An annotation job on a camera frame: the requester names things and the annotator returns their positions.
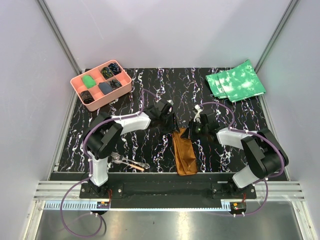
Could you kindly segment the orange cloth napkin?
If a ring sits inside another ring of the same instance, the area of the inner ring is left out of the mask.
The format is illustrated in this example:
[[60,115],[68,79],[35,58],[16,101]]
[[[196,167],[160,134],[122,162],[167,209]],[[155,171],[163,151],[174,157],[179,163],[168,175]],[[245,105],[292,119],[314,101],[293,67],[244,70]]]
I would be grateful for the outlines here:
[[195,175],[198,172],[192,142],[188,138],[182,138],[185,130],[185,128],[179,128],[179,132],[175,131],[172,134],[176,171],[180,176]]

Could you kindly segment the silver fork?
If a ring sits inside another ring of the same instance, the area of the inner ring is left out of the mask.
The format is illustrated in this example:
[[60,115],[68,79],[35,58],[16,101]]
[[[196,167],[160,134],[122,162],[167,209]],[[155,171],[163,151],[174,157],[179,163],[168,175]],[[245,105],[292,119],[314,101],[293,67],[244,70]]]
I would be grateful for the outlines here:
[[122,155],[119,155],[119,154],[116,153],[116,152],[112,152],[112,153],[110,154],[110,156],[112,157],[112,161],[113,161],[114,163],[116,163],[116,164],[125,164],[125,165],[127,165],[127,166],[128,166],[128,164],[133,164],[133,165],[136,165],[136,166],[139,166],[139,167],[144,168],[144,170],[150,168],[150,165],[147,164],[147,163],[141,163],[141,162],[136,162],[136,161],[127,159],[127,158],[123,157]]

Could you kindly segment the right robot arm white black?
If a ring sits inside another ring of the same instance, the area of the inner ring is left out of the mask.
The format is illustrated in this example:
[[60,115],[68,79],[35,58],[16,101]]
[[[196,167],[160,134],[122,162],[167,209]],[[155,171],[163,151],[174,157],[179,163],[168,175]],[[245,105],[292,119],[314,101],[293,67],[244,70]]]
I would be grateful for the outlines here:
[[210,114],[200,113],[189,121],[181,137],[191,141],[210,137],[220,145],[244,152],[247,166],[235,173],[227,185],[228,195],[235,199],[244,194],[247,186],[277,174],[281,175],[289,164],[285,151],[267,128],[244,131],[221,126]]

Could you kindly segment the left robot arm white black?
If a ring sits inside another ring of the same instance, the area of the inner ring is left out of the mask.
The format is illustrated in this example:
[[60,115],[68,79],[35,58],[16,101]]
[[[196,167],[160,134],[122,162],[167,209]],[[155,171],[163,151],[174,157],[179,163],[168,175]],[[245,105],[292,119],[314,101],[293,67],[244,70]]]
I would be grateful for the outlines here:
[[89,161],[90,192],[97,198],[108,193],[108,158],[122,135],[162,127],[164,132],[178,132],[172,100],[160,99],[155,105],[127,115],[99,113],[84,132],[83,152]]

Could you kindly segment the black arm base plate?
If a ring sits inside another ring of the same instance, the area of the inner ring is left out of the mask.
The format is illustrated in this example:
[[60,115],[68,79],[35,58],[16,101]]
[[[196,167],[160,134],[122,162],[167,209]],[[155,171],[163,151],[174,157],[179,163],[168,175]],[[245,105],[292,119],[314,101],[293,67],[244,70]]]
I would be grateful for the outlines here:
[[197,173],[180,176],[176,173],[115,173],[108,175],[100,188],[91,183],[82,183],[81,199],[102,199],[109,195],[113,199],[131,196],[201,196],[212,199],[246,199],[257,197],[255,187],[249,185],[234,190],[230,180],[232,173]]

